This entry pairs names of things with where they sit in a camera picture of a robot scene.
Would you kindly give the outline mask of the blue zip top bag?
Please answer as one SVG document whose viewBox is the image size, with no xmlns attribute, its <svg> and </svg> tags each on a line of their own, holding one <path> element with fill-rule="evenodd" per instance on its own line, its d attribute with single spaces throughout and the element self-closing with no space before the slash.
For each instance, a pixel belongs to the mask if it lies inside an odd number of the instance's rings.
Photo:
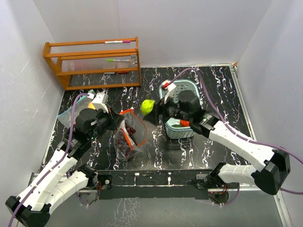
<svg viewBox="0 0 303 227">
<path fill-rule="evenodd" d="M 74 110 L 74 123 L 76 120 L 76 117 L 80 114 L 80 111 L 86 108 L 91 108 L 95 109 L 95 107 L 92 104 L 93 97 L 95 96 L 96 93 L 93 89 L 91 89 L 88 93 L 91 93 L 90 96 L 82 96 L 76 103 L 75 105 L 75 110 Z M 72 106 L 64 111 L 63 113 L 59 114 L 57 116 L 57 120 L 66 128 L 70 127 L 71 124 L 71 114 L 72 114 Z"/>
</svg>

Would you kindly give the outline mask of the orange pumpkin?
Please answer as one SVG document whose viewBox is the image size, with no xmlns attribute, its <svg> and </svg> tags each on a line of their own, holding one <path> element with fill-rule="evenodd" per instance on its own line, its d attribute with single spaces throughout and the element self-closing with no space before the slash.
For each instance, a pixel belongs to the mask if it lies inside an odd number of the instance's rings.
<svg viewBox="0 0 303 227">
<path fill-rule="evenodd" d="M 189 121 L 185 121 L 185 120 L 180 120 L 179 123 L 182 127 L 189 127 L 190 126 L 190 122 Z"/>
</svg>

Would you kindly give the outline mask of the orange zip plastic bag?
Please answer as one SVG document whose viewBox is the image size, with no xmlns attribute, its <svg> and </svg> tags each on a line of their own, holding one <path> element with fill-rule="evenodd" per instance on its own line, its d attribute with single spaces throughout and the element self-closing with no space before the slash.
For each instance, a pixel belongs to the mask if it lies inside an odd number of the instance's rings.
<svg viewBox="0 0 303 227">
<path fill-rule="evenodd" d="M 127 109 L 120 113 L 124 119 L 121 121 L 114 136 L 116 156 L 121 161 L 143 153 L 147 145 L 147 127 L 141 119 Z"/>
</svg>

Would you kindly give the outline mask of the purple grapes bunch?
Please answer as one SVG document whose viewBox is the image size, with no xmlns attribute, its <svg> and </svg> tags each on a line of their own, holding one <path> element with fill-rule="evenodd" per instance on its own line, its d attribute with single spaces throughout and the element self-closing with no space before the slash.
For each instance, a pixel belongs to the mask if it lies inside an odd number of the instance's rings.
<svg viewBox="0 0 303 227">
<path fill-rule="evenodd" d="M 134 138 L 136 130 L 123 120 L 114 136 L 114 147 L 119 160 L 125 161 L 135 153 L 137 143 Z"/>
</svg>

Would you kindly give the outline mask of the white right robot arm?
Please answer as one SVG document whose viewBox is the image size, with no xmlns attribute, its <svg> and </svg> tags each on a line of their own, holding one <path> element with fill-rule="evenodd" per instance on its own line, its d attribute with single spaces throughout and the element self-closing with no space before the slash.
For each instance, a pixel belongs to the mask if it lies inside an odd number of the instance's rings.
<svg viewBox="0 0 303 227">
<path fill-rule="evenodd" d="M 229 127 L 214 112 L 201 107 L 199 98 L 190 90 L 179 93 L 178 102 L 165 96 L 160 101 L 146 99 L 141 104 L 144 120 L 159 124 L 159 117 L 167 122 L 171 118 L 184 120 L 197 134 L 216 141 L 249 161 L 249 165 L 219 163 L 197 184 L 221 188 L 229 183 L 256 185 L 263 192 L 275 195 L 290 173 L 289 155 L 281 149 L 259 145 L 250 137 Z"/>
</svg>

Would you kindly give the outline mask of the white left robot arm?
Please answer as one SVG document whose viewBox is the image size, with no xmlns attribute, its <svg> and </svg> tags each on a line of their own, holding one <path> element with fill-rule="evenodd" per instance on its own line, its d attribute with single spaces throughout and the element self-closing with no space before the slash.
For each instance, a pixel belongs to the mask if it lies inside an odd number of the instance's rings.
<svg viewBox="0 0 303 227">
<path fill-rule="evenodd" d="M 86 108 L 71 117 L 69 133 L 59 143 L 52 158 L 18 196 L 10 196 L 5 205 L 13 220 L 26 227 L 43 227 L 53 211 L 82 188 L 92 189 L 98 183 L 98 174 L 90 166 L 82 165 L 71 176 L 65 174 L 77 164 L 91 147 L 91 142 L 106 131 L 114 131 L 123 121 L 123 116 L 112 110 Z"/>
</svg>

